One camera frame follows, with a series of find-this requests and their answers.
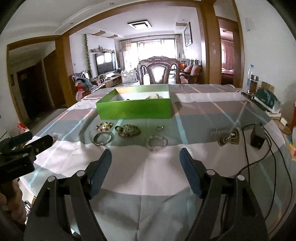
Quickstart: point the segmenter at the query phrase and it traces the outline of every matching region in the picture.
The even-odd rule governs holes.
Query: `television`
[[[115,53],[96,53],[98,75],[116,70]]]

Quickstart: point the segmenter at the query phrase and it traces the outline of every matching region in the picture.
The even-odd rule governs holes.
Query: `picture frame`
[[[188,22],[185,30],[184,30],[184,38],[185,38],[185,46],[188,47],[192,44],[192,32],[191,32],[191,24]]]

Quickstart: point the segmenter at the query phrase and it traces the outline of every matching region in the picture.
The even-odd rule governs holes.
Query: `colorful box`
[[[159,99],[146,99],[155,94]],[[102,120],[171,118],[168,85],[115,88],[96,103]]]

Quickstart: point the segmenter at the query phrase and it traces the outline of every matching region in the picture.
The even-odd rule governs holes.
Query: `black cable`
[[[290,204],[291,204],[291,202],[292,202],[292,196],[293,196],[293,184],[292,184],[292,179],[291,179],[290,173],[289,173],[288,168],[287,168],[287,166],[286,166],[286,162],[285,162],[285,159],[284,159],[283,153],[281,152],[281,149],[280,149],[280,148],[278,147],[278,145],[275,143],[274,139],[272,139],[272,137],[271,137],[271,135],[269,134],[269,132],[268,132],[267,130],[266,130],[266,132],[267,132],[267,134],[269,135],[269,137],[271,138],[271,140],[273,141],[273,143],[276,145],[276,147],[278,148],[278,150],[279,150],[279,152],[280,152],[280,154],[281,154],[281,157],[282,157],[282,159],[283,159],[283,162],[284,162],[284,166],[285,166],[285,169],[286,169],[287,175],[288,175],[288,177],[289,177],[290,185],[291,185],[291,196],[290,196],[290,201],[289,201],[288,207],[287,207],[286,211],[284,212],[284,214],[282,215],[282,217],[280,218],[280,220],[279,220],[279,222],[277,223],[277,225],[274,227],[274,229],[273,229],[271,232],[268,233],[268,235],[269,235],[269,234],[271,234],[271,233],[272,233],[272,232],[278,227],[278,225],[279,225],[280,222],[283,220],[284,216],[286,215],[286,213],[287,213],[287,211],[288,211],[288,209],[289,209],[289,207],[290,207]]]
[[[284,132],[284,131],[282,131],[281,129],[280,129],[280,131],[282,132],[282,133],[284,133],[285,135],[292,135],[292,133],[293,133],[293,131],[290,129],[290,131],[291,131],[291,133],[286,133],[286,132]]]
[[[248,157],[247,157],[247,147],[246,147],[246,139],[245,139],[245,135],[244,135],[244,129],[245,129],[246,127],[254,126],[254,125],[256,125],[256,124],[250,124],[250,125],[244,126],[244,127],[242,128],[242,132],[243,132],[243,136],[244,136],[244,145],[245,145],[245,153],[246,153],[247,162],[249,162],[249,160],[248,160]],[[241,174],[241,172],[242,172],[243,170],[245,170],[246,168],[248,168],[248,173],[249,173],[249,171],[250,171],[250,166],[252,166],[252,165],[254,165],[254,164],[256,164],[256,163],[262,161],[263,159],[265,159],[266,156],[269,154],[269,152],[272,153],[272,155],[273,155],[273,157],[274,157],[274,161],[275,161],[275,163],[274,163],[274,164],[275,164],[274,192],[273,192],[273,196],[272,196],[272,200],[271,200],[270,208],[269,208],[269,210],[268,210],[268,212],[267,212],[267,215],[266,215],[266,217],[265,217],[265,220],[266,220],[266,219],[268,218],[268,216],[269,216],[271,210],[272,210],[272,206],[273,206],[273,203],[274,203],[274,197],[275,197],[275,189],[276,189],[276,159],[275,159],[275,156],[274,156],[274,154],[273,154],[273,152],[272,152],[272,150],[271,150],[271,146],[272,146],[271,139],[270,139],[270,137],[269,137],[266,133],[265,133],[265,136],[266,136],[266,140],[267,140],[267,144],[268,144],[268,152],[264,155],[264,157],[262,157],[262,158],[259,159],[258,161],[254,162],[254,163],[252,163],[252,164],[248,164],[247,166],[243,167],[243,168],[237,173],[237,176],[238,176],[239,174]],[[225,199],[224,199],[223,206],[222,206],[222,212],[221,212],[221,216],[220,216],[220,227],[221,227],[221,230],[222,230],[222,227],[223,227],[223,216],[224,216],[224,211],[225,211],[226,202],[227,202],[227,197],[225,197]]]
[[[6,133],[7,133],[7,132],[5,132],[5,133],[3,134],[3,136],[5,136]],[[2,139],[3,136],[1,136],[0,140]]]
[[[250,164],[249,166],[245,166],[245,167],[243,167],[243,168],[238,172],[237,175],[241,174],[241,172],[242,172],[243,170],[245,170],[246,168],[248,168],[248,167],[250,167],[250,166],[252,166],[252,165],[254,165],[254,164],[256,164],[256,163],[258,163],[258,162],[260,162],[260,161],[262,161],[264,158],[267,157],[268,153],[271,151],[271,140],[270,140],[270,138],[269,138],[269,141],[270,141],[270,143],[268,142],[268,139],[267,139],[267,143],[268,143],[268,146],[269,146],[270,148],[268,149],[268,152],[264,155],[264,157],[262,157],[262,158],[261,158],[260,160],[258,160],[258,161],[253,162],[253,163]]]
[[[249,163],[249,157],[248,157],[248,153],[247,153],[247,145],[246,145],[246,137],[244,135],[244,129],[249,127],[249,126],[255,126],[256,124],[250,124],[247,126],[244,126],[242,128],[242,135],[244,137],[244,151],[245,151],[245,155],[246,155],[246,159],[247,159],[247,167],[248,167],[248,180],[249,180],[249,185],[251,185],[251,179],[250,179],[250,163]]]
[[[267,142],[267,143],[268,143],[269,149],[271,151],[271,154],[274,157],[274,192],[272,194],[272,199],[271,199],[271,204],[270,204],[269,210],[268,210],[267,215],[264,218],[264,220],[266,220],[268,218],[268,216],[270,215],[270,212],[272,210],[272,206],[274,205],[274,197],[275,197],[275,194],[276,194],[276,157],[274,156],[274,153],[271,150],[271,145],[269,145],[269,142]]]

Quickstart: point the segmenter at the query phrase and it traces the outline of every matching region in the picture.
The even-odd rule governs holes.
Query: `ivy vine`
[[[92,78],[92,71],[91,71],[91,58],[89,56],[89,47],[87,43],[87,35],[84,35],[84,46],[85,46],[85,53],[86,53],[86,61],[87,61],[87,66],[88,66],[88,71],[89,71],[89,77]]]

